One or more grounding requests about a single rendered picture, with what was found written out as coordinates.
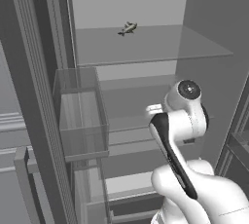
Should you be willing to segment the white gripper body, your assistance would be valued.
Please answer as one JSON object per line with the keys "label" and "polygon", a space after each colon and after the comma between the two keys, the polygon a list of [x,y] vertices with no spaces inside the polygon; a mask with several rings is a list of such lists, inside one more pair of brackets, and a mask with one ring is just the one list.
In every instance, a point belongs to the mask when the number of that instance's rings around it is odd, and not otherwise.
{"label": "white gripper body", "polygon": [[162,113],[162,106],[160,104],[153,104],[149,105],[146,108],[146,112],[148,114],[157,114],[157,113]]}

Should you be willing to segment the grey panelled cupboard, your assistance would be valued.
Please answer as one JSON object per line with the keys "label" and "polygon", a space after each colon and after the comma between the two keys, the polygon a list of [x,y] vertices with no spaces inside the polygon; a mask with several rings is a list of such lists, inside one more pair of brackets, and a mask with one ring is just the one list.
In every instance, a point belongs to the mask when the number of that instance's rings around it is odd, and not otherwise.
{"label": "grey panelled cupboard", "polygon": [[17,148],[29,139],[0,42],[0,224],[31,224],[14,166]]}

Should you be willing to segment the grey fish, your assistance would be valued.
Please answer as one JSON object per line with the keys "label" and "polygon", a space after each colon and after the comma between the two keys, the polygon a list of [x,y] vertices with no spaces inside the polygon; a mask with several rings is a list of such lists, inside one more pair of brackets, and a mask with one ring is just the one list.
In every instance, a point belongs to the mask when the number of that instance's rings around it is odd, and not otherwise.
{"label": "grey fish", "polygon": [[132,33],[137,27],[137,23],[127,22],[124,28],[119,32],[119,35],[125,36],[127,33]]}

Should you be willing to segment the clear fridge door bin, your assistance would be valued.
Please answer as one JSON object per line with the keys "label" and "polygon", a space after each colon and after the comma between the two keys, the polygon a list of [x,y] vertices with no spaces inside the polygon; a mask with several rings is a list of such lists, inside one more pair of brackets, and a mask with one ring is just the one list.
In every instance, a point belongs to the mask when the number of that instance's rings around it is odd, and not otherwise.
{"label": "clear fridge door bin", "polygon": [[101,160],[78,163],[74,178],[78,224],[112,224]]}
{"label": "clear fridge door bin", "polygon": [[249,170],[249,131],[232,133],[228,141],[228,147]]}
{"label": "clear fridge door bin", "polygon": [[94,67],[57,70],[53,103],[67,162],[109,155],[109,122]]}

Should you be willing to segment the grey fridge drawer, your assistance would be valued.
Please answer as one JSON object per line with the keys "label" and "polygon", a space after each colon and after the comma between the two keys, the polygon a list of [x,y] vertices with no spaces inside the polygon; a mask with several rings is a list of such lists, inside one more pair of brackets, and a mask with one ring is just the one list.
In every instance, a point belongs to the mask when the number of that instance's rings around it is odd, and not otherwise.
{"label": "grey fridge drawer", "polygon": [[113,224],[150,224],[163,202],[151,175],[143,172],[105,180]]}

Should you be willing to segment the clear glass fridge shelf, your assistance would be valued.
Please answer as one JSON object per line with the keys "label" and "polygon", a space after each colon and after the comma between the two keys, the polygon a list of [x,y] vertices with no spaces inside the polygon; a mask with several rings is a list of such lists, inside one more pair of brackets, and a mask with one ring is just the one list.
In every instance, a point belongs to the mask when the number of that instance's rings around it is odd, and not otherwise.
{"label": "clear glass fridge shelf", "polygon": [[119,31],[117,27],[77,29],[77,64],[105,66],[232,55],[184,25],[138,26],[124,37]]}
{"label": "clear glass fridge shelf", "polygon": [[160,75],[101,81],[110,131],[146,127],[146,107],[162,103],[167,92],[181,80],[176,75]]}

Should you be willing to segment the grey fridge door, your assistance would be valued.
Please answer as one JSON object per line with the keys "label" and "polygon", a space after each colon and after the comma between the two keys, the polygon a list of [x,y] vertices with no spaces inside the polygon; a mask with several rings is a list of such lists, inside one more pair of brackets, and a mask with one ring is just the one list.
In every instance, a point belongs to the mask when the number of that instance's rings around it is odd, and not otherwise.
{"label": "grey fridge door", "polygon": [[30,140],[22,146],[36,160],[54,224],[78,224],[74,172],[86,161],[66,161],[53,103],[56,71],[83,68],[70,2],[0,0],[0,42]]}
{"label": "grey fridge door", "polygon": [[249,199],[249,75],[215,171],[236,182]]}

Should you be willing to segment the grey fridge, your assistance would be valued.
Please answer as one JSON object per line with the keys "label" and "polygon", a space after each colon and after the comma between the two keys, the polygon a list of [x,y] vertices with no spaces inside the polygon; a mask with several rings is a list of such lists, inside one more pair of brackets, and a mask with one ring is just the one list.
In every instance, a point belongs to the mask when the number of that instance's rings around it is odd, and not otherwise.
{"label": "grey fridge", "polygon": [[[71,0],[70,5],[76,50],[77,29],[117,27],[121,31],[129,21],[137,27],[184,25],[232,52],[231,56],[93,66],[99,82],[160,75],[196,81],[210,116],[209,130],[181,144],[180,150],[186,159],[202,159],[215,168],[249,72],[249,0]],[[164,162],[147,126],[110,131],[109,124],[105,180],[152,172]]]}

